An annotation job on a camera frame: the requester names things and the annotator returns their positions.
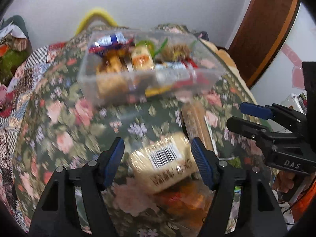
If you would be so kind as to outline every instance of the white wall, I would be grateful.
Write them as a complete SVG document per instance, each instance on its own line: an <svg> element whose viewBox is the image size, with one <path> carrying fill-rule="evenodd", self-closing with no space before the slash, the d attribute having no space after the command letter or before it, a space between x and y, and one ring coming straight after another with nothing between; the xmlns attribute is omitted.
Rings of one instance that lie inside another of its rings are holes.
<svg viewBox="0 0 316 237"><path fill-rule="evenodd" d="M33 48L68 40L84 15L103 7L119 25L152 28L162 23L205 30L210 41L225 46L245 0L14 0L5 18L21 15Z"/></svg>
<svg viewBox="0 0 316 237"><path fill-rule="evenodd" d="M293 28L285 43L302 61L316 61L316 25L301 4ZM275 59L251 89L258 104L281 103L289 94L299 95L303 90L292 87L293 63L282 52Z"/></svg>

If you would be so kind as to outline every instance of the wooden door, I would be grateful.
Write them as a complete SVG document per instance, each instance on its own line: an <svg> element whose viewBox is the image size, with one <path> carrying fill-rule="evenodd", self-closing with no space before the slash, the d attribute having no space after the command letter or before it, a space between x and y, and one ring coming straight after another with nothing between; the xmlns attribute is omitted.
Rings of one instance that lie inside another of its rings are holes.
<svg viewBox="0 0 316 237"><path fill-rule="evenodd" d="M248 87L254 85L284 43L298 0L251 0L228 50Z"/></svg>

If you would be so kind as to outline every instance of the barcode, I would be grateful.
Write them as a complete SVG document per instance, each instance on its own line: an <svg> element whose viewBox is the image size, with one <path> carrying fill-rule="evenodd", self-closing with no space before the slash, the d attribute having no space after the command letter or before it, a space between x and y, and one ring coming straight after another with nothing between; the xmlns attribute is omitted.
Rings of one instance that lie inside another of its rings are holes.
<svg viewBox="0 0 316 237"><path fill-rule="evenodd" d="M173 143L167 144L162 148L149 153L149 159L155 169L159 169L164 165L181 158L181 154Z"/></svg>

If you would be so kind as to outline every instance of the pink decoration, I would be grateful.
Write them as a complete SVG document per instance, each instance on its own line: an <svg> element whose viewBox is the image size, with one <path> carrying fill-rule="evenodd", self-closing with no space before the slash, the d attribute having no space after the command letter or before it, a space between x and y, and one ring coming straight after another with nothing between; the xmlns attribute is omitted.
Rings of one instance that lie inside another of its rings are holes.
<svg viewBox="0 0 316 237"><path fill-rule="evenodd" d="M281 48L281 51L289 58L289 60L294 64L292 70L292 86L294 88L304 90L304 76L302 70L302 60L298 57L298 55L292 50L288 44L284 44Z"/></svg>
<svg viewBox="0 0 316 237"><path fill-rule="evenodd" d="M302 60L286 43L281 48L281 51L293 62L294 66L302 66Z"/></svg>
<svg viewBox="0 0 316 237"><path fill-rule="evenodd" d="M304 90L303 69L299 66L294 66L292 70L292 86Z"/></svg>

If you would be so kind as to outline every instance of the bed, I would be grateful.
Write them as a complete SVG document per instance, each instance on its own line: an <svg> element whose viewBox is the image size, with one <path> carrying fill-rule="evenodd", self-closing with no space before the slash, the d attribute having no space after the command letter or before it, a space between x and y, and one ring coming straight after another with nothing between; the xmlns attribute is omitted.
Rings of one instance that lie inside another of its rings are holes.
<svg viewBox="0 0 316 237"><path fill-rule="evenodd" d="M165 24L159 28L187 32L180 25ZM198 175L170 192L149 196L138 188L127 164L133 150L166 134L182 131L180 109L190 100L199 100L208 111L222 158L237 167L258 166L273 182L275 172L264 166L261 150L254 141L226 128L226 120L231 116L269 125L239 111L242 102L256 101L228 53L210 42L201 39L217 56L225 74L203 95L179 95L167 100L94 109L83 97L76 75L92 31L104 29L108 27L94 27L68 42L37 49L18 68L8 87L7 106L0 114L0 197L25 231L55 168L80 167L96 159L120 136L125 142L123 160L111 188L102 193L119 235L196 236L212 198ZM89 233L81 192L76 189L75 193L82 229ZM179 202L165 201L175 193L182 195ZM236 223L238 190L236 193L235 213L232 210L228 232ZM193 204L197 197L203 200L202 204Z"/></svg>

